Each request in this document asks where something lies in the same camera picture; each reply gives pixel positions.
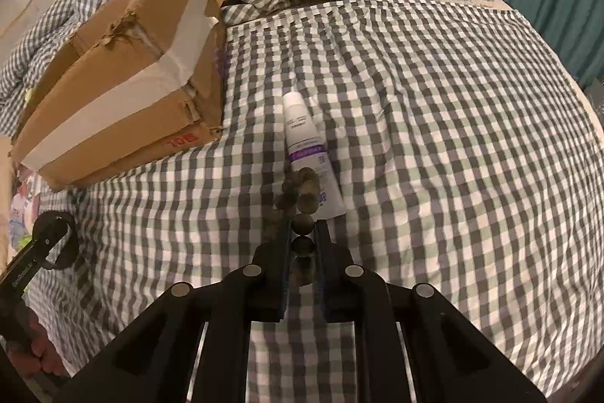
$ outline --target human hand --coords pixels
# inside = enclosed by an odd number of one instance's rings
[[[29,326],[35,332],[31,342],[31,353],[9,349],[8,359],[22,378],[30,378],[39,371],[53,373],[56,376],[67,374],[60,355],[48,339],[46,328],[38,322],[37,315],[29,307],[27,309]]]

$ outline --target bed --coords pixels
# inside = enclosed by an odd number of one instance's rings
[[[104,1],[57,0],[23,37],[0,75],[3,133]],[[73,269],[29,290],[70,369],[174,282],[250,261],[295,88],[347,207],[332,238],[390,282],[432,283],[546,395],[569,381],[604,345],[604,131],[520,12],[480,4],[228,0],[222,138],[43,198],[83,239]],[[248,400],[355,401],[352,337],[313,285],[292,289],[285,321],[253,325]]]

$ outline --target purple label band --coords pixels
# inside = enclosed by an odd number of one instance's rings
[[[313,145],[312,147],[307,147],[306,149],[301,149],[300,151],[291,153],[289,155],[289,162],[294,162],[298,159],[302,159],[303,157],[314,156],[315,154],[321,154],[324,152],[325,149],[322,145]]]

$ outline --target tube cap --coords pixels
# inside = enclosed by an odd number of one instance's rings
[[[304,99],[302,98],[302,94],[296,91],[291,91],[290,93],[283,94],[283,106],[292,107],[294,105],[306,106],[306,104],[304,103]]]

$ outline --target tube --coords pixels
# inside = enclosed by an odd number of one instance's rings
[[[321,185],[319,208],[312,214],[312,218],[333,219],[345,214],[346,208],[331,162],[300,93],[291,92],[283,95],[283,114],[292,170],[298,171],[309,167],[319,175]]]

